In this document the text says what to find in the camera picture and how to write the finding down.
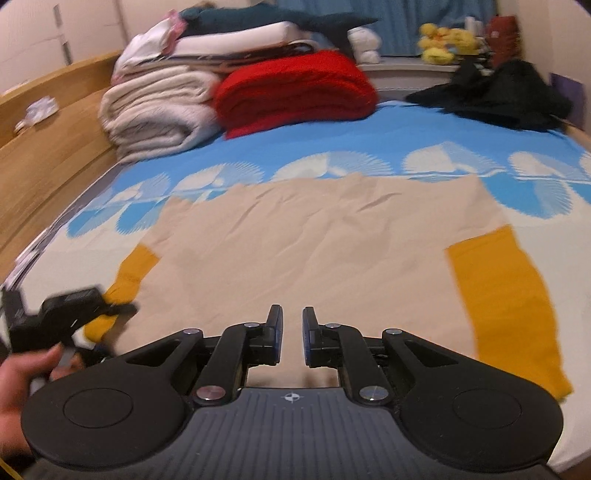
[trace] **white wall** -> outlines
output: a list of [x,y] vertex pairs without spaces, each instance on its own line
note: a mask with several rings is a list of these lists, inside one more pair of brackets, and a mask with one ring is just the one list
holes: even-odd
[[123,48],[113,0],[10,0],[0,9],[0,93],[65,66],[62,40],[74,61]]
[[64,66],[52,7],[12,0],[0,9],[0,92]]

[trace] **dark green plush shark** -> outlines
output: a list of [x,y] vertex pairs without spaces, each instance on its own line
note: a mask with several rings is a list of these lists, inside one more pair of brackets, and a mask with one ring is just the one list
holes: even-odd
[[189,24],[181,37],[237,32],[278,22],[291,22],[301,30],[323,34],[350,58],[353,58],[353,49],[347,32],[351,28],[378,21],[377,18],[363,17],[351,12],[318,16],[265,3],[246,8],[191,7],[183,10],[180,15]]

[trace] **yellow plush toy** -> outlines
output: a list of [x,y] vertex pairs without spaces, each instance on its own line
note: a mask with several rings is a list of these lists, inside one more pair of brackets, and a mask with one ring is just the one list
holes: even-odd
[[423,60],[435,65],[447,65],[454,61],[456,55],[478,55],[478,40],[468,30],[462,28],[437,28],[437,25],[426,23],[421,25],[423,36],[418,47],[423,51]]
[[428,50],[430,48],[445,48],[445,46],[445,41],[438,40],[437,38],[423,37],[418,41],[418,47],[421,50]]
[[423,60],[435,65],[447,65],[453,62],[454,55],[447,49],[448,28],[437,28],[433,23],[421,25],[420,33],[423,36],[418,42],[418,47],[423,51]]
[[457,55],[478,55],[478,41],[468,30],[452,28],[446,41],[455,47]]
[[428,48],[423,52],[422,58],[433,65],[448,65],[453,62],[454,54],[445,48]]
[[423,37],[433,38],[437,34],[437,25],[434,23],[425,23],[420,28]]

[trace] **white plush toy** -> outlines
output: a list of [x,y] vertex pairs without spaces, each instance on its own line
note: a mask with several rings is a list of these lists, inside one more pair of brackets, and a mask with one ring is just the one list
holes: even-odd
[[352,28],[348,32],[357,63],[379,63],[378,48],[382,45],[379,35],[366,27]]

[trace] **purple folder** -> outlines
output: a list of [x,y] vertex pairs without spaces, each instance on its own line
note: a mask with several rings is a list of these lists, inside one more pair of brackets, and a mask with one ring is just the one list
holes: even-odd
[[586,110],[584,85],[576,80],[563,77],[556,73],[550,74],[550,84],[567,99],[573,102],[573,110],[567,120],[582,130],[585,123]]

